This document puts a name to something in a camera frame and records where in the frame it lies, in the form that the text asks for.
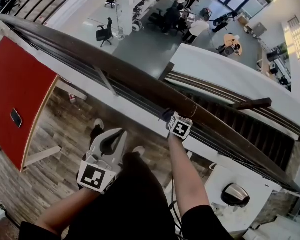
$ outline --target staircase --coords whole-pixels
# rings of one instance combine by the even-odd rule
[[[220,100],[185,87],[168,85],[223,121],[272,160],[281,170],[286,170],[294,146],[292,138],[261,121],[228,107]]]
[[[9,3],[1,13],[10,14],[11,16],[39,24],[45,24],[67,1],[68,0],[11,0],[11,3]],[[12,8],[13,5],[16,4],[19,4],[19,6]]]

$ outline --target phone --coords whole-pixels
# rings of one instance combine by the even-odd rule
[[[16,126],[18,128],[20,128],[21,124],[22,124],[22,119],[21,119],[20,115],[18,114],[18,112],[15,110],[15,108],[12,109],[11,118],[14,121],[14,123],[16,124]]]

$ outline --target metal post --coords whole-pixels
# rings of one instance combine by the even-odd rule
[[[104,81],[105,85],[109,88],[113,95],[118,96],[118,94],[116,94],[115,90],[113,89],[112,85],[109,83],[108,79],[106,79],[103,72],[97,67],[94,67],[94,69],[99,73],[101,79]]]

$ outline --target stair step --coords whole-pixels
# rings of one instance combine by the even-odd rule
[[[286,169],[294,146],[294,140],[289,136],[240,111],[229,108],[219,100],[213,100],[192,90],[180,92],[239,133],[282,170]]]

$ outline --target computer monitor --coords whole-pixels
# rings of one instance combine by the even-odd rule
[[[188,14],[188,18],[190,18],[190,19],[194,19],[195,20],[195,14],[193,14],[193,13],[189,13]]]

